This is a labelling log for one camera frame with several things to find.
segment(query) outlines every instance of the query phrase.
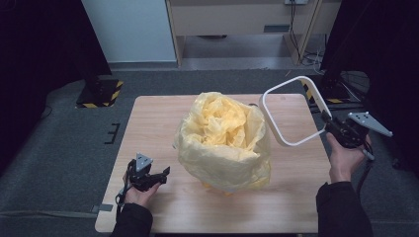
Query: electrical socket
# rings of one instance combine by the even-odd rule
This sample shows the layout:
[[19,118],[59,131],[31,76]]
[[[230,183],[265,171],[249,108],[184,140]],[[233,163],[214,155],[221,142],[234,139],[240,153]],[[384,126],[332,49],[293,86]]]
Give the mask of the electrical socket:
[[308,0],[285,0],[286,5],[290,5],[294,1],[296,5],[305,5],[308,3]]

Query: table top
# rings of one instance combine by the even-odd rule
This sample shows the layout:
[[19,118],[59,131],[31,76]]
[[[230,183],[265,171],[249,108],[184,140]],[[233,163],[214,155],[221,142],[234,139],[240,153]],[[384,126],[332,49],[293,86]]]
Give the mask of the table top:
[[[261,95],[227,96],[243,104],[258,104]],[[113,231],[115,196],[123,187],[127,163],[140,152],[154,159],[150,174],[171,168],[167,184],[160,186],[150,202],[153,233],[317,232],[315,196],[320,186],[329,182],[330,168],[320,137],[284,147],[270,134],[270,184],[258,191],[227,196],[192,177],[173,148],[176,129],[196,97],[141,96],[135,100],[103,199],[103,204],[114,207],[99,212],[96,230]],[[270,94],[267,104],[287,140],[297,141],[316,131],[303,95]]]

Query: wall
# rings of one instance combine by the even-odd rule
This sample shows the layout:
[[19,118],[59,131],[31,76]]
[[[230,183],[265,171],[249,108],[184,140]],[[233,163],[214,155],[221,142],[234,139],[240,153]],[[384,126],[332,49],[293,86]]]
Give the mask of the wall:
[[176,62],[164,0],[82,2],[108,62]]

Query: crumpled plastic bag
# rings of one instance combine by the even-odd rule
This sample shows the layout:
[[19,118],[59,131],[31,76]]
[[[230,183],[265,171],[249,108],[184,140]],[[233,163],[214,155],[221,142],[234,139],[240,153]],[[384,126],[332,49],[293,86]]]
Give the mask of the crumpled plastic bag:
[[226,193],[261,189],[271,175],[265,118],[218,92],[201,93],[175,135],[179,162],[203,184]]

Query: human hand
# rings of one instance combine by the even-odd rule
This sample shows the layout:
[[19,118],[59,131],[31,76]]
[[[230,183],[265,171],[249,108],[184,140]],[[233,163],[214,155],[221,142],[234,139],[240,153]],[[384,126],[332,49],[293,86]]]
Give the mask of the human hand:
[[126,192],[125,203],[135,203],[147,207],[151,197],[157,192],[160,187],[160,183],[155,184],[146,192],[141,192],[138,189],[132,187]]
[[[351,182],[352,174],[357,170],[365,158],[363,153],[364,146],[354,149],[343,147],[333,136],[332,133],[326,134],[327,141],[332,147],[332,154],[330,155],[330,180],[336,182]],[[371,144],[370,137],[366,137],[367,143]]]

